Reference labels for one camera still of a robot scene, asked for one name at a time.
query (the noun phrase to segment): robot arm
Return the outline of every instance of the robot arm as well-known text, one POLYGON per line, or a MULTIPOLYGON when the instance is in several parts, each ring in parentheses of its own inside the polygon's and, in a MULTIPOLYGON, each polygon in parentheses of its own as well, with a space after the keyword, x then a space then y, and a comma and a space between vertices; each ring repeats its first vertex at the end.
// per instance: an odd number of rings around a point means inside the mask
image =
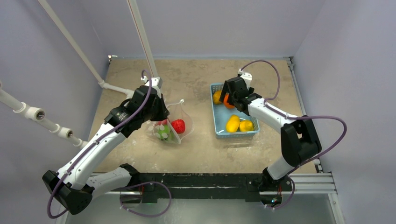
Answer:
POLYGON ((226 94, 229 94, 227 102, 238 111, 263 121, 280 133, 282 156, 263 170, 263 185, 273 185, 295 167, 320 153, 322 147, 311 119, 289 119, 297 116, 276 108, 254 93, 254 88, 250 87, 251 81, 252 75, 240 70, 237 77, 225 81, 220 101, 224 101, 226 94))
POLYGON ((131 99, 127 99, 120 106, 113 108, 105 118, 95 136, 88 144, 66 165, 61 167, 57 172, 47 171, 42 179, 47 189, 52 193, 55 186, 67 174, 63 182, 58 187, 55 198, 73 215, 80 213, 90 201, 110 190, 122 188, 129 184, 135 171, 129 165, 121 165, 119 168, 98 176, 90 177, 95 168, 104 160, 104 158, 129 135, 139 129, 142 123, 151 121, 162 121, 169 116, 169 111, 165 107, 163 96, 160 92, 162 81, 159 77, 154 77, 152 89, 148 101, 144 107, 124 126, 108 134, 105 138, 97 142, 97 138, 109 132, 121 122, 129 118, 143 103, 148 94, 147 79, 146 82, 134 91, 131 99), (85 153, 85 150, 95 144, 83 157, 74 165, 71 172, 68 173, 70 166, 85 153))

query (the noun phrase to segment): lavender wall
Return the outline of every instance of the lavender wall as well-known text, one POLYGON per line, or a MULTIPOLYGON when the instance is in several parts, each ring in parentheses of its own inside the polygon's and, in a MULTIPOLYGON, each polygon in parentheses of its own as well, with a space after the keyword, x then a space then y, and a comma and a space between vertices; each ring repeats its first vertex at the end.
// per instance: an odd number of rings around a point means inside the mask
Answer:
MULTIPOLYGON (((80 2, 49 4, 104 77, 108 58, 80 2)), ((101 89, 85 64, 37 1, 0 1, 0 21, 3 90, 87 139, 101 89)), ((77 149, 1 103, 0 133, 0 223, 54 223, 41 176, 77 149)))
MULTIPOLYGON (((81 0, 109 55, 144 57, 127 0, 81 0)), ((139 0, 156 57, 292 56, 324 0, 139 0)))
MULTIPOLYGON (((346 138, 322 158, 348 224, 396 220, 396 2, 327 0, 296 53, 308 114, 333 114, 346 138)), ((341 134, 316 122, 323 146, 341 134)))

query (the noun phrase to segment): yellow fruit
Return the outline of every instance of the yellow fruit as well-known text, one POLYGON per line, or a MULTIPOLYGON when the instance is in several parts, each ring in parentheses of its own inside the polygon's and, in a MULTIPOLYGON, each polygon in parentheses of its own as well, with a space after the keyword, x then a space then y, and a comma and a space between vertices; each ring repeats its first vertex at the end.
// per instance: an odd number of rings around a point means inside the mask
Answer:
POLYGON ((253 123, 250 120, 243 120, 239 124, 239 130, 241 132, 250 132, 253 131, 255 127, 253 126, 253 123))
POLYGON ((214 104, 221 104, 222 102, 220 102, 220 95, 221 95, 221 90, 218 90, 216 92, 214 92, 213 94, 213 103, 214 104))
POLYGON ((226 123, 226 131, 227 132, 236 132, 239 128, 240 119, 237 115, 231 115, 230 119, 228 119, 226 123))

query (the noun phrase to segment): green fruit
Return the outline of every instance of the green fruit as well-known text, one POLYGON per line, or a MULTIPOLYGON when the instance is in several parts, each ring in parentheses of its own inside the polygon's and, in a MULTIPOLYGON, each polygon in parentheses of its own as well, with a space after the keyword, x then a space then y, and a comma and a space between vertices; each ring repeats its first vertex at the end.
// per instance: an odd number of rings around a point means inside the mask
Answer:
POLYGON ((170 130, 168 125, 157 125, 156 126, 157 133, 155 136, 162 141, 171 141, 172 140, 172 131, 170 130))

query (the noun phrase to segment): white pipe fitting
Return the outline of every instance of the white pipe fitting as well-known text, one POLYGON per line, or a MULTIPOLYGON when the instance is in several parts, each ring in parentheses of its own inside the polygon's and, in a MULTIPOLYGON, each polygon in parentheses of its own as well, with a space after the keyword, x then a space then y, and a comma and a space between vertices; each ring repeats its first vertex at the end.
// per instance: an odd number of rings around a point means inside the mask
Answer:
POLYGON ((83 141, 83 140, 81 140, 81 139, 79 139, 79 138, 76 138, 76 137, 74 137, 74 136, 72 136, 72 137, 69 139, 69 141, 71 141, 71 142, 73 143, 73 145, 74 145, 75 147, 78 147, 79 149, 83 149, 83 148, 86 146, 86 144, 88 143, 88 142, 83 141))
POLYGON ((122 93, 127 95, 127 98, 128 98, 128 96, 130 96, 129 98, 131 98, 133 96, 133 94, 134 94, 133 90, 128 90, 128 89, 124 89, 124 88, 121 88, 121 87, 118 87, 118 86, 110 85, 109 83, 103 83, 101 85, 101 87, 103 89, 108 89, 108 90, 114 90, 114 91, 117 91, 117 92, 122 92, 122 93))
POLYGON ((71 130, 70 128, 61 127, 59 124, 56 124, 56 125, 60 128, 56 132, 53 132, 53 133, 56 133, 59 138, 69 139, 69 138, 73 137, 73 130, 71 130))
POLYGON ((45 111, 41 108, 32 107, 22 102, 22 108, 19 110, 13 110, 14 113, 19 113, 21 116, 24 116, 28 119, 31 119, 36 122, 40 122, 45 117, 45 111))
POLYGON ((99 86, 101 88, 104 88, 104 86, 105 86, 105 81, 104 80, 102 80, 101 82, 98 82, 98 83, 99 83, 99 86))
POLYGON ((140 78, 141 82, 146 84, 146 82, 149 80, 147 76, 143 76, 143 78, 140 78))

